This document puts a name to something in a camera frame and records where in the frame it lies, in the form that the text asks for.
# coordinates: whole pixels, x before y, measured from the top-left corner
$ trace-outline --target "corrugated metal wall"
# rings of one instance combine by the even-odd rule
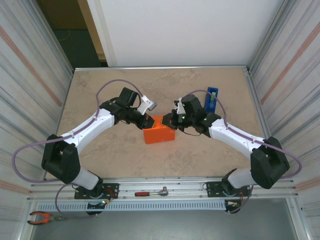
[[[270,133],[302,160],[294,182],[311,232],[320,238],[320,1],[291,2],[251,71]]]
[[[55,133],[73,76],[33,0],[0,1],[0,239],[12,239],[29,184],[11,167],[12,153]],[[44,147],[17,157],[28,178],[43,175]]]

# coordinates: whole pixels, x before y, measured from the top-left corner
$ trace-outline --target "green floor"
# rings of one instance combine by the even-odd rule
[[[75,68],[107,67],[99,61],[88,30],[54,30],[56,38]]]

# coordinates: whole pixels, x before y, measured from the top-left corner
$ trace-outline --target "metal strip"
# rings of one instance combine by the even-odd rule
[[[66,106],[66,102],[67,102],[67,98],[68,98],[68,95],[69,95],[69,91],[70,91],[70,87],[71,87],[71,83],[72,83],[73,77],[74,77],[74,74],[72,74],[72,75],[70,76],[70,78],[71,78],[70,84],[69,84],[68,90],[67,90],[67,92],[66,92],[65,99],[64,99],[64,101],[63,101],[63,103],[62,103],[62,110],[61,110],[60,117],[59,117],[59,121],[58,121],[58,123],[57,123],[57,125],[56,125],[56,130],[55,130],[55,133],[54,133],[54,134],[58,134],[58,129],[59,129],[59,126],[60,126],[60,123],[61,123],[61,120],[62,120],[62,114],[64,113],[64,110],[65,110],[65,106]],[[47,175],[47,171],[44,170],[43,173],[42,173],[42,175],[41,175],[41,178],[40,178],[40,179],[41,179],[41,180],[45,180],[46,175]]]
[[[29,202],[25,205],[23,216],[21,217],[20,224],[15,236],[15,240],[30,240],[32,238],[32,233],[34,226],[27,224],[27,221],[30,220],[29,214],[32,211],[35,211],[38,208],[37,202]]]
[[[225,201],[210,200],[170,200],[170,201],[111,201],[104,209],[88,209],[88,202],[60,202],[63,212],[117,212],[117,211],[176,211],[176,210],[226,210]],[[42,202],[38,211],[57,212],[54,202]]]
[[[261,104],[260,104],[260,101],[259,101],[259,98],[258,98],[258,94],[257,94],[256,88],[255,88],[254,82],[253,82],[253,79],[248,73],[244,74],[244,77],[246,79],[246,82],[247,82],[247,85],[248,85],[248,89],[249,89],[249,91],[251,93],[250,94],[251,95],[251,99],[252,99],[253,104],[255,106],[256,114],[258,116],[263,135],[264,135],[265,138],[269,138],[271,136],[271,131],[270,131],[269,126],[267,124],[265,114],[264,114],[264,112],[262,110],[262,107],[261,107]]]
[[[208,200],[207,190],[203,188],[206,182],[221,181],[221,177],[183,177],[183,178],[110,178],[104,179],[105,183],[119,183],[118,199],[114,202],[142,202],[142,201],[186,201],[186,200]],[[28,201],[53,202],[57,191],[63,186],[62,182],[50,182],[33,184],[30,189]],[[168,196],[146,196],[135,197],[135,192],[148,191],[158,192],[167,187]],[[59,201],[63,202],[96,202],[92,200],[74,199],[75,190],[71,186],[65,187],[59,194]],[[279,180],[271,189],[256,186],[252,193],[253,199],[267,198],[297,198],[295,185],[292,180]],[[238,199],[237,197],[221,197],[215,200]]]
[[[245,65],[199,65],[199,66],[123,66],[123,67],[77,67],[75,72],[80,71],[105,71],[105,70],[129,70],[129,69],[243,69]]]
[[[294,198],[287,198],[286,203],[288,204],[298,240],[312,240],[313,237],[311,231],[302,212],[302,208],[298,204],[298,200]]]
[[[250,72],[254,75],[257,68],[259,67],[262,59],[264,58],[266,52],[268,51],[271,43],[274,41],[275,37],[279,33],[280,29],[285,23],[292,7],[298,3],[299,0],[284,0],[279,11],[277,12],[270,28],[268,29],[257,53],[255,54],[253,60],[249,64]]]

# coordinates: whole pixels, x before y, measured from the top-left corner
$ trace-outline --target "orange block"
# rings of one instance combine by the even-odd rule
[[[153,116],[155,124],[152,128],[143,129],[144,141],[146,144],[155,144],[175,140],[176,130],[173,130],[163,124],[163,116]]]

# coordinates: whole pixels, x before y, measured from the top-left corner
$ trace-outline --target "white wall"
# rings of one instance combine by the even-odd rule
[[[283,0],[88,0],[109,66],[247,65]]]

